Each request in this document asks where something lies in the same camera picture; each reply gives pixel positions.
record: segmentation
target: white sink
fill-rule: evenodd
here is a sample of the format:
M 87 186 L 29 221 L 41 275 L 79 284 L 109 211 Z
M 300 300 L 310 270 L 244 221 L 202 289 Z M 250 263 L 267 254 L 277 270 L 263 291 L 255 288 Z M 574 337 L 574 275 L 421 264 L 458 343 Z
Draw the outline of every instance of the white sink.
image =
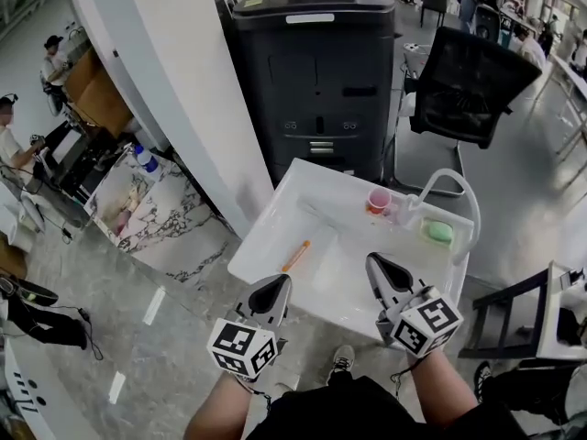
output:
M 422 203 L 406 226 L 365 212 L 376 186 L 353 176 L 295 159 L 235 257 L 228 271 L 252 284 L 280 273 L 305 240 L 309 249 L 287 272 L 293 281 L 291 304 L 352 331 L 380 339 L 375 321 L 381 305 L 371 291 L 365 258 L 373 251 L 393 254 L 398 264 L 416 267 L 426 284 L 435 285 L 457 304 L 469 255 L 473 222 Z M 391 191 L 393 203 L 406 196 Z M 451 248 L 423 239 L 421 218 L 453 226 Z

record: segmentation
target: faucet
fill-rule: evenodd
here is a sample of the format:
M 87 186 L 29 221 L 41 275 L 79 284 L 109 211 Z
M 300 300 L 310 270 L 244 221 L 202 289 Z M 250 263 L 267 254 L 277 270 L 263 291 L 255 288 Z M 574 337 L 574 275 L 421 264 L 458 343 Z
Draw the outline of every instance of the faucet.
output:
M 477 197 L 475 197 L 475 192 L 469 185 L 469 183 L 463 178 L 460 174 L 458 174 L 454 170 L 450 170 L 449 168 L 442 168 L 441 170 L 437 170 L 426 184 L 426 187 L 422 190 L 419 196 L 415 196 L 414 194 L 408 194 L 405 196 L 405 201 L 400 206 L 400 209 L 397 213 L 397 224 L 400 226 L 406 226 L 410 220 L 415 215 L 416 210 L 420 206 L 420 204 L 426 199 L 426 196 L 438 181 L 438 178 L 441 176 L 449 176 L 456 182 L 460 184 L 467 199 L 469 199 L 469 205 L 471 207 L 472 212 L 472 222 L 473 222 L 473 235 L 461 251 L 454 255 L 452 262 L 455 265 L 459 265 L 465 257 L 469 254 L 472 248 L 477 244 L 479 240 L 479 234 L 481 233 L 481 213 L 479 212 L 479 204 L 477 203 Z

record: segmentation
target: orange marker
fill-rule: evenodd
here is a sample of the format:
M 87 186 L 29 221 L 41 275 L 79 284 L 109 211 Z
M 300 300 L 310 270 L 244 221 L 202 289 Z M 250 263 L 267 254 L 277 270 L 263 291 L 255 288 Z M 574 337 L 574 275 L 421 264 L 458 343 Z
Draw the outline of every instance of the orange marker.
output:
M 287 264 L 285 264 L 285 266 L 282 267 L 282 272 L 287 272 L 289 269 L 291 269 L 295 262 L 302 257 L 302 255 L 305 253 L 305 251 L 310 248 L 310 241 L 306 240 L 302 246 L 300 246 L 300 248 L 295 251 L 295 254 L 290 258 L 290 260 L 287 261 Z

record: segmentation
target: pink cup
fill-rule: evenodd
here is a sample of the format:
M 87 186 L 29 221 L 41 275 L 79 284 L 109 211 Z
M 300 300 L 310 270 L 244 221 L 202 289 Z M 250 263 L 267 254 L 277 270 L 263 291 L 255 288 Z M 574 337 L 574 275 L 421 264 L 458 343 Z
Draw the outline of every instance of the pink cup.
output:
M 383 187 L 369 192 L 367 211 L 374 215 L 382 214 L 392 204 L 392 193 Z

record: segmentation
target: green soap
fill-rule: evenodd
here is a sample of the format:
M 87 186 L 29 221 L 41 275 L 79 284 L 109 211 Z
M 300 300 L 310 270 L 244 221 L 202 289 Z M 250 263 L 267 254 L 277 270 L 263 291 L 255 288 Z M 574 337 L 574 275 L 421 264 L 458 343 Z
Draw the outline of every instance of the green soap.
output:
M 427 227 L 428 236 L 440 243 L 452 242 L 452 226 L 444 222 L 430 221 Z

